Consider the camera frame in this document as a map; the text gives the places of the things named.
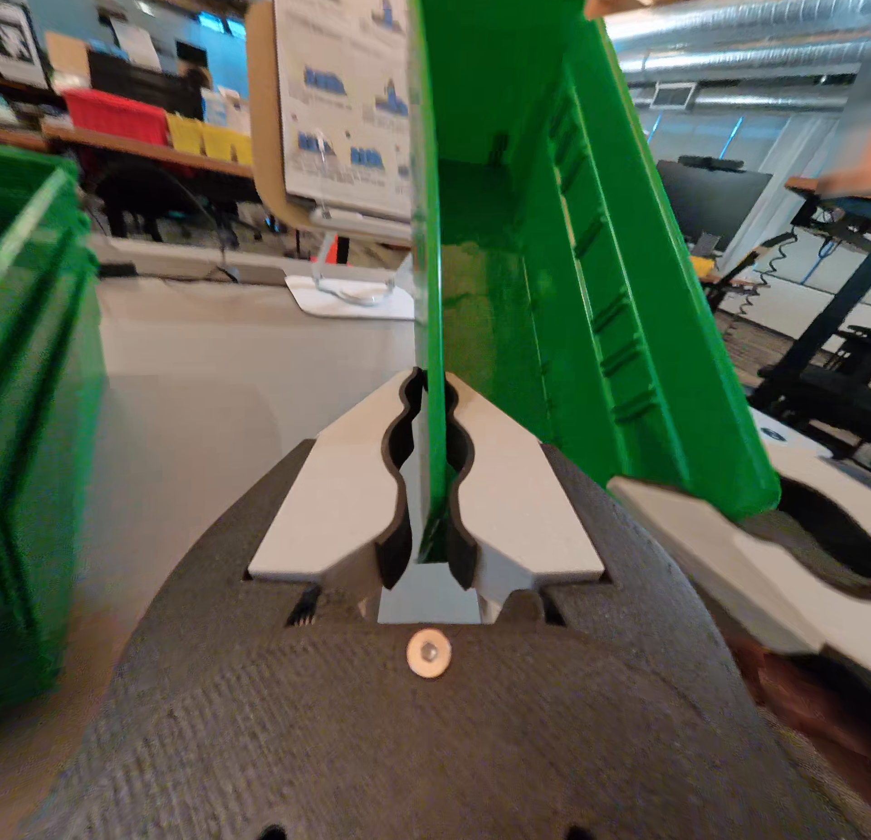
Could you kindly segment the black and white marker sign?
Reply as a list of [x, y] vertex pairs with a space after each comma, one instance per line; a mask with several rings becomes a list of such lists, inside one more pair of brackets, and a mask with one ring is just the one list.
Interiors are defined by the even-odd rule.
[[47, 90], [49, 84], [27, 7], [1, 0], [2, 80]]

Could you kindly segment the grey desk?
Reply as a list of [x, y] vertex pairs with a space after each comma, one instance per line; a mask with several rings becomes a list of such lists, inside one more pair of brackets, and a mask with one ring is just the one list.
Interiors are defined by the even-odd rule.
[[78, 749], [132, 630], [245, 491], [415, 358], [409, 321], [324, 319], [278, 287], [110, 278], [106, 385], [59, 683], [2, 720], [14, 838]]

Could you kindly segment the red plastic bin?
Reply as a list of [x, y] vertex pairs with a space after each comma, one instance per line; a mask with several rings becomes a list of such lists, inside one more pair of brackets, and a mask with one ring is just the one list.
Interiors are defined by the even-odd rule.
[[167, 147], [166, 111], [118, 95], [73, 88], [63, 94], [73, 127]]

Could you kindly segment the black computer monitor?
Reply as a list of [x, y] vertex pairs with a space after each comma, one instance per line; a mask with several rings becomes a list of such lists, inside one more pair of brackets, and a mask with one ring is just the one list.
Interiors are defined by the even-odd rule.
[[716, 238], [724, 252], [772, 180], [748, 170], [741, 160], [683, 155], [656, 163], [662, 186], [687, 246]]

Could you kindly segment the printed instruction sheet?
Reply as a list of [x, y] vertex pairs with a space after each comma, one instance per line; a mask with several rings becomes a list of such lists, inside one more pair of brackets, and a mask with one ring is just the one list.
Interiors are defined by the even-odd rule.
[[408, 221], [407, 0], [272, 0], [286, 193]]

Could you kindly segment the instruction sheet on stand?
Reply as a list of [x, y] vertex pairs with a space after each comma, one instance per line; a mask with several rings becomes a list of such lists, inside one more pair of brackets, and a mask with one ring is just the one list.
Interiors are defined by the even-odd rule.
[[[412, 321], [412, 206], [409, 220], [397, 221], [286, 193], [272, 0], [250, 6], [245, 30], [256, 189], [277, 220], [297, 234], [321, 237], [309, 259], [312, 279], [288, 277], [290, 295], [304, 313], [317, 318]], [[411, 185], [414, 199], [412, 176]]]

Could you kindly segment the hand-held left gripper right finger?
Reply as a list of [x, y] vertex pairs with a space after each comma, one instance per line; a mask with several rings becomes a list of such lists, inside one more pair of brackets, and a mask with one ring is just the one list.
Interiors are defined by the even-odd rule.
[[604, 562], [538, 438], [452, 373], [444, 396], [446, 556], [480, 617], [517, 591], [599, 582]]

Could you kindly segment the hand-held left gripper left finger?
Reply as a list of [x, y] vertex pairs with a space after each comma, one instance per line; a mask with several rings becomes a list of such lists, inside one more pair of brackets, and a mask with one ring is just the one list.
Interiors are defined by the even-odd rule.
[[421, 368], [401, 371], [318, 434], [248, 565], [252, 580], [338, 591], [378, 616], [411, 557], [401, 467], [425, 387]]

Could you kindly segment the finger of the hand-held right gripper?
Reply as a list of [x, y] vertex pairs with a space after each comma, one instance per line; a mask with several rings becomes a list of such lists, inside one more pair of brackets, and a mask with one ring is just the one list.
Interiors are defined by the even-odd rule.
[[784, 546], [745, 532], [698, 498], [621, 476], [608, 490], [760, 645], [782, 655], [829, 650], [870, 669], [869, 599], [826, 584]]
[[869, 554], [869, 470], [809, 446], [776, 447], [778, 510], [830, 554]]

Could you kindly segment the silver ventilation duct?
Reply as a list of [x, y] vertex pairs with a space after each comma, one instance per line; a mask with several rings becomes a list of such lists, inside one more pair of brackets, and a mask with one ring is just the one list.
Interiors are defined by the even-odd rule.
[[617, 61], [629, 83], [695, 83], [855, 74], [869, 52], [869, 36], [819, 37], [711, 50], [625, 51]]
[[617, 50], [799, 38], [869, 28], [870, 0], [690, 0], [604, 18]]

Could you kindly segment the black-legged standing desk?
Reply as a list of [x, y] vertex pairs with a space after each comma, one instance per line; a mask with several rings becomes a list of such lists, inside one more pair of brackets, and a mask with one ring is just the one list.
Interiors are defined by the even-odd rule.
[[848, 315], [869, 293], [869, 189], [858, 195], [834, 196], [821, 192], [821, 185], [820, 179], [803, 177], [786, 181], [786, 189], [803, 200], [792, 223], [812, 235], [853, 246], [864, 257], [786, 354], [761, 372], [762, 382], [748, 404], [793, 428], [819, 422], [856, 436], [858, 443], [853, 448], [839, 439], [833, 441], [834, 456], [844, 458], [869, 443], [869, 369], [845, 374], [813, 365], [812, 359], [844, 330]]

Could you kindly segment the long wooden workbench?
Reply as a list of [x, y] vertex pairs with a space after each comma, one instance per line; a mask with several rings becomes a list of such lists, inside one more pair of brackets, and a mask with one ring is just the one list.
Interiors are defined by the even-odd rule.
[[254, 171], [233, 161], [213, 159], [203, 154], [183, 152], [173, 147], [153, 145], [132, 138], [123, 138], [93, 130], [47, 124], [40, 132], [17, 128], [1, 128], [1, 143], [34, 152], [59, 152], [60, 147], [90, 147], [169, 163], [177, 166], [218, 172], [252, 181]]

